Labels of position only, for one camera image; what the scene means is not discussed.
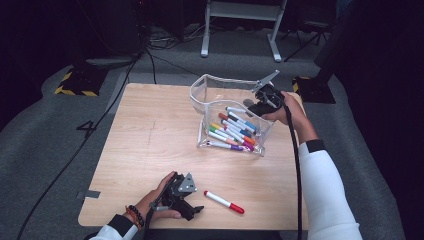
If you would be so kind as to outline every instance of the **transparent container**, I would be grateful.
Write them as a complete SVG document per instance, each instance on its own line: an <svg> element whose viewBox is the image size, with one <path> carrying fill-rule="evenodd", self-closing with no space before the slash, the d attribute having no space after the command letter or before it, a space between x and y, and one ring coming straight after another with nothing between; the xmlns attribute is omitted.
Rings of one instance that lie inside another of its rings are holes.
<svg viewBox="0 0 424 240"><path fill-rule="evenodd" d="M255 85L255 81L223 79L208 74L192 84L192 105L203 115L198 147L226 148L265 156L264 144L274 122L262 119L243 105L246 100L257 102L251 91Z"/></svg>

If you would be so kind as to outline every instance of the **black cuff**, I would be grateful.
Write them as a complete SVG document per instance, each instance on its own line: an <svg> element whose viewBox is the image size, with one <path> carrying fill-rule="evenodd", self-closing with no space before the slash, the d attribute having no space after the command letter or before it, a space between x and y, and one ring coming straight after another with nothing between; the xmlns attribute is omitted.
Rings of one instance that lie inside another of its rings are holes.
<svg viewBox="0 0 424 240"><path fill-rule="evenodd" d="M326 150L324 142L321 139L310 140L306 142L309 153Z"/></svg>
<svg viewBox="0 0 424 240"><path fill-rule="evenodd" d="M119 235L124 237L134 224L128 218L116 214L107 225L113 227Z"/></svg>

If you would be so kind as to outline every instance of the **beaded bracelet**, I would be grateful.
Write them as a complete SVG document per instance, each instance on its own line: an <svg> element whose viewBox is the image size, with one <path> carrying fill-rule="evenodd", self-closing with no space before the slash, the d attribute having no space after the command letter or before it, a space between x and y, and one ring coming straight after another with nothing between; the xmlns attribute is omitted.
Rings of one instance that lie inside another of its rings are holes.
<svg viewBox="0 0 424 240"><path fill-rule="evenodd" d="M134 224L137 226L138 230L141 230L141 228L144 226L143 218L141 217L140 212L137 210L136 207L133 205L125 206L125 210L128 214L131 215L131 217L134 220Z"/></svg>

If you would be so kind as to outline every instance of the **tabletop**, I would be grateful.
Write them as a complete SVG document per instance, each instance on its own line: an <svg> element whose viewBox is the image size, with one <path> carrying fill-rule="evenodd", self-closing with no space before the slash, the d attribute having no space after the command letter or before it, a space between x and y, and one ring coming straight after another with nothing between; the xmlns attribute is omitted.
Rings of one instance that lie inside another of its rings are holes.
<svg viewBox="0 0 424 240"><path fill-rule="evenodd" d="M247 90L225 89L229 94ZM126 86L79 216L102 226L125 205L137 203L171 171L191 173L198 189L185 200L205 208L194 219L161 219L151 228L296 230L297 185L289 128L275 123L265 156L197 147L202 115L189 87L131 83ZM206 198L205 190L244 208L238 214ZM308 229L303 206L303 229Z"/></svg>

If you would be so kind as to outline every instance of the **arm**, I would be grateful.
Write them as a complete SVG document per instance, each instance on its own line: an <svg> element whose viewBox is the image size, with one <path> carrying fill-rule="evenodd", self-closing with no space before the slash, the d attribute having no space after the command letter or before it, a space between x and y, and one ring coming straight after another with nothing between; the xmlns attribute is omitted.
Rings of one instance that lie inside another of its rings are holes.
<svg viewBox="0 0 424 240"><path fill-rule="evenodd" d="M299 103L286 92L281 92L292 113L293 127L299 139L299 159L303 195L308 211L308 239L362 239L347 203L339 172L324 144L303 113ZM262 118L287 124L284 109Z"/></svg>
<svg viewBox="0 0 424 240"><path fill-rule="evenodd" d="M162 181L159 186L150 191L145 197L143 197L136 205L136 209L141 214L142 219L146 219L146 215L150 210L149 204L156 200L160 192L164 189L165 185L174 175L174 172L169 173ZM152 216L152 222L159 218L181 218L181 214L175 210L155 211ZM125 212L122 215L115 215L113 219L100 229L97 236L90 240L130 240L137 233L138 229L135 225L135 219Z"/></svg>

